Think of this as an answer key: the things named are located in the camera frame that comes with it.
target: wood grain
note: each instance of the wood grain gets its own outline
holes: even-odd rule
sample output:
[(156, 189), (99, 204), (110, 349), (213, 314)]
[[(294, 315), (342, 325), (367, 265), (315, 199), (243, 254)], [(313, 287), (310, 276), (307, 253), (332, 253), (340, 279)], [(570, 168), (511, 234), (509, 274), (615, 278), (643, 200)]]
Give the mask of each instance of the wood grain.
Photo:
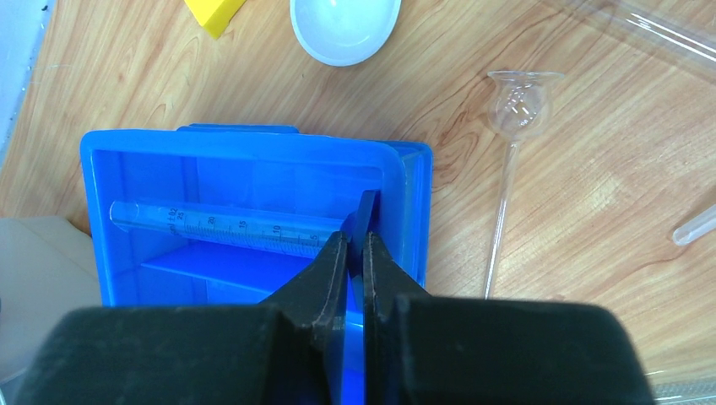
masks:
[[(708, 0), (641, 3), (716, 16)], [(713, 73), (606, 29), (532, 0), (407, 0), (376, 56), (334, 68), (298, 45), (285, 0), (247, 2), (218, 40), (180, 0), (58, 0), (0, 173), (0, 215), (60, 214), (87, 231), (78, 146), (93, 129), (289, 123), (422, 141), (435, 152), (427, 287), (475, 296), (504, 148), (486, 125), (486, 73), (561, 71), (550, 129), (522, 149), (496, 295), (603, 305), (654, 381), (713, 376), (716, 234), (670, 241), (716, 203)]]

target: glassware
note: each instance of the glassware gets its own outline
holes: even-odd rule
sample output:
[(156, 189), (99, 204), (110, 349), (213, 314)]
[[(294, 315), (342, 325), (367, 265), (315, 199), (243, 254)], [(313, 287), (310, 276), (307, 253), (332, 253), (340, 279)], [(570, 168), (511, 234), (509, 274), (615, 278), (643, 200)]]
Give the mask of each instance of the glassware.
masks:
[(552, 114), (551, 86), (564, 77), (554, 72), (516, 71), (489, 72), (488, 76), (495, 80), (497, 90), (487, 116), (492, 129), (507, 140), (507, 148), (497, 200), (495, 231), (485, 274), (485, 299), (490, 298), (495, 283), (520, 145), (545, 130)]

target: yellow block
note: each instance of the yellow block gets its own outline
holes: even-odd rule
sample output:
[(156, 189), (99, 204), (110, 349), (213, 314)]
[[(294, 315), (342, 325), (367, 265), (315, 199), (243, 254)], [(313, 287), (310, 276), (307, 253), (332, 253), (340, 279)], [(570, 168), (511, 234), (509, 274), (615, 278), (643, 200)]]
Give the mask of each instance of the yellow block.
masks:
[(184, 0), (194, 18), (214, 38), (219, 38), (246, 0)]

